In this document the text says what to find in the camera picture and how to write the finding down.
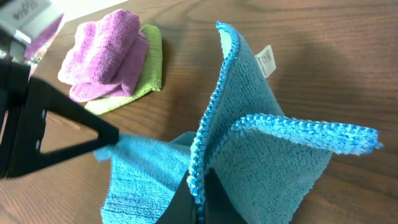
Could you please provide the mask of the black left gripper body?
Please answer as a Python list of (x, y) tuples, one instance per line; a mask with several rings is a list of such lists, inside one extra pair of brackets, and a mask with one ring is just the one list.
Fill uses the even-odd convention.
[(30, 67), (1, 59), (1, 179), (11, 173), (11, 156), (22, 104), (25, 102)]

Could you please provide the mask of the blue microfiber cloth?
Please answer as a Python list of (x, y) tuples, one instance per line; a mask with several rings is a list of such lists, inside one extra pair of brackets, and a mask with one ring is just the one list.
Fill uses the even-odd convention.
[(381, 147), (373, 128), (286, 117), (244, 37), (216, 28), (224, 60), (198, 130), (170, 142), (121, 134), (95, 152), (111, 161), (103, 223), (155, 223), (178, 199), (172, 223), (207, 223), (210, 202), (221, 207), (211, 173), (245, 222), (288, 223), (333, 154)]

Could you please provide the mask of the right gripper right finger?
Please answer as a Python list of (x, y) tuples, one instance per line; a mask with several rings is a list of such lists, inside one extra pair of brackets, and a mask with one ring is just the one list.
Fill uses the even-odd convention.
[(247, 224), (234, 208), (214, 169), (205, 176), (205, 198), (206, 224)]

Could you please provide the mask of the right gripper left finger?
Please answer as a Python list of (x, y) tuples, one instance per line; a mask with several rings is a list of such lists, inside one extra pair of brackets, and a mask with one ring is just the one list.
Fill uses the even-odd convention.
[(196, 224), (196, 204), (184, 174), (169, 206), (155, 224)]

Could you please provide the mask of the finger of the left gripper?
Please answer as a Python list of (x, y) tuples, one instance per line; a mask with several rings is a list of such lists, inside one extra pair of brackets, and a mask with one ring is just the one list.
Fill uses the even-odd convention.
[(38, 78), (28, 82), (7, 178), (22, 177), (103, 146), (119, 131)]

